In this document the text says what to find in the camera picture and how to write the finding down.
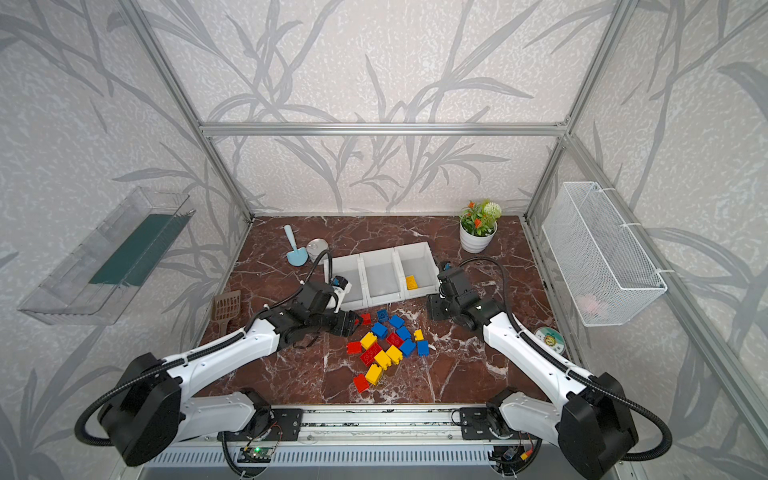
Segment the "yellow lego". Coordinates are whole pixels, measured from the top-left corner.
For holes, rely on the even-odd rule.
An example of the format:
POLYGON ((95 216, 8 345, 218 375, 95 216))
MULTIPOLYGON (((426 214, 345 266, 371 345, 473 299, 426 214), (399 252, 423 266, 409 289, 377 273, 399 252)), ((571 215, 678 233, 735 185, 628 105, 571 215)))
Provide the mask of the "yellow lego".
POLYGON ((408 291, 417 290, 419 285, 413 275, 406 277, 406 287, 408 291))

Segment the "long red lego brick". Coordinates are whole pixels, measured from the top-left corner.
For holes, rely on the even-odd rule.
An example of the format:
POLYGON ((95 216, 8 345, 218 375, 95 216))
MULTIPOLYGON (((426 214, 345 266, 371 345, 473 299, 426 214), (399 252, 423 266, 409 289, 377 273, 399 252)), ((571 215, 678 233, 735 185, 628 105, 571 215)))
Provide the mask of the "long red lego brick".
POLYGON ((382 349, 379 343, 374 342, 367 350, 361 354, 360 360, 366 367, 370 367, 375 362, 376 355, 381 351, 382 349))

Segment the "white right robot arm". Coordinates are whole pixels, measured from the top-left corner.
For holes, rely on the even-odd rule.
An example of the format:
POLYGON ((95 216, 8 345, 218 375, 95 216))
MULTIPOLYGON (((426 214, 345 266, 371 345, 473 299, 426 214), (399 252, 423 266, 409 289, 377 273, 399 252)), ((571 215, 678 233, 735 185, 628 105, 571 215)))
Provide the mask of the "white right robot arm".
POLYGON ((454 266, 437 275, 438 292, 428 297, 428 314, 451 320, 502 353, 546 395, 523 393, 496 400, 503 425, 529 433, 561 450, 586 479, 600 479, 638 442, 621 385, 608 374, 589 371, 555 353, 493 298, 481 298, 465 271, 454 266))

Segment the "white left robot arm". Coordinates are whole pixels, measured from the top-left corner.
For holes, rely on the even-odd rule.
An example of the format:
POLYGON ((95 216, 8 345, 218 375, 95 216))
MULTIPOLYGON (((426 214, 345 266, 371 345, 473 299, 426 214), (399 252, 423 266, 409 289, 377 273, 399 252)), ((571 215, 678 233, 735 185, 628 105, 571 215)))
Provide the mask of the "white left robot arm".
POLYGON ((350 336, 361 317, 341 303, 352 285, 335 276, 309 281, 292 300, 266 309, 245 327, 182 354, 135 358, 98 404, 98 422, 128 466, 142 465, 168 446, 202 435, 263 426, 268 404, 255 392, 197 400, 195 394, 257 359, 290 348, 310 333, 350 336))

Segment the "small red lego brick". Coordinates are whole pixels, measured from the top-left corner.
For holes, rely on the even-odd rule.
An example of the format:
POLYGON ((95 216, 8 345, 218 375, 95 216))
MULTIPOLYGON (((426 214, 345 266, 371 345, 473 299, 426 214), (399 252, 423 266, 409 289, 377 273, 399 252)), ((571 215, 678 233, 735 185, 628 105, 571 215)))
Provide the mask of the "small red lego brick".
POLYGON ((363 352, 362 344, 359 341, 349 342, 347 344, 347 353, 350 355, 357 355, 363 352))

